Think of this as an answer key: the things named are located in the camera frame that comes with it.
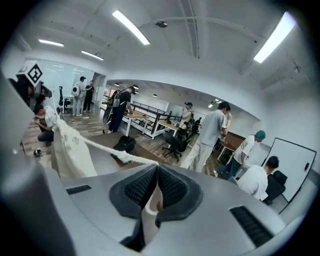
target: whiteboard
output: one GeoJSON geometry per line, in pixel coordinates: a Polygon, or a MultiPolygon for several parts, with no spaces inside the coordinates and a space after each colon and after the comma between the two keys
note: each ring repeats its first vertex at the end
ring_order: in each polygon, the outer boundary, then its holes
{"type": "Polygon", "coordinates": [[[285,191],[282,195],[289,202],[305,181],[315,159],[316,152],[289,141],[275,138],[265,162],[272,156],[279,158],[278,170],[287,176],[284,184],[285,191]]]}

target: ceiling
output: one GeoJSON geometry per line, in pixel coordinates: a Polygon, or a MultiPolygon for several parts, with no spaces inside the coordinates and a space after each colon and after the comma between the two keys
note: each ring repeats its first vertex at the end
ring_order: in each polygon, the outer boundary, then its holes
{"type": "Polygon", "coordinates": [[[90,58],[80,53],[84,50],[98,54],[105,63],[152,51],[221,61],[273,94],[316,79],[298,26],[263,63],[253,61],[282,14],[265,0],[52,0],[43,1],[17,32],[29,49],[90,58]],[[116,10],[140,27],[151,44],[143,46],[128,32],[112,16],[116,10]],[[155,25],[162,20],[168,27],[155,25]],[[53,49],[39,43],[39,38],[65,47],[53,49]]]}

